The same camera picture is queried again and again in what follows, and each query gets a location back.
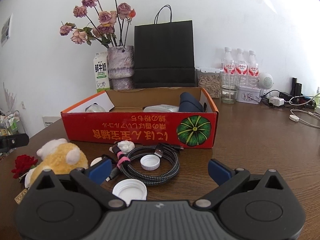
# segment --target blue object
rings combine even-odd
[[[108,158],[96,163],[88,169],[88,178],[97,184],[102,184],[112,171],[112,162]]]
[[[188,92],[183,92],[180,95],[180,105],[179,112],[186,113],[203,113],[203,106],[200,104],[199,100],[197,100],[193,95]]]
[[[208,173],[211,179],[213,179],[219,186],[236,174],[235,171],[215,159],[209,161]]]

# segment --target plush toy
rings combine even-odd
[[[26,188],[32,185],[44,169],[51,169],[55,174],[68,174],[77,167],[88,168],[88,160],[84,153],[77,145],[68,143],[66,139],[47,142],[37,151],[37,155],[43,161],[26,175]]]

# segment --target vase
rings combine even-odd
[[[133,89],[133,46],[118,46],[108,49],[108,73],[113,89]]]

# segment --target white speaker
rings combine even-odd
[[[260,96],[265,95],[273,86],[273,77],[268,73],[259,73],[258,86],[261,88]]]

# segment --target bottle label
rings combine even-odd
[[[257,77],[259,75],[259,68],[256,66],[249,66],[249,76]]]
[[[235,74],[236,73],[236,65],[224,65],[223,70],[225,73]]]
[[[236,66],[237,73],[241,75],[246,75],[248,72],[248,65],[247,64],[239,64]]]

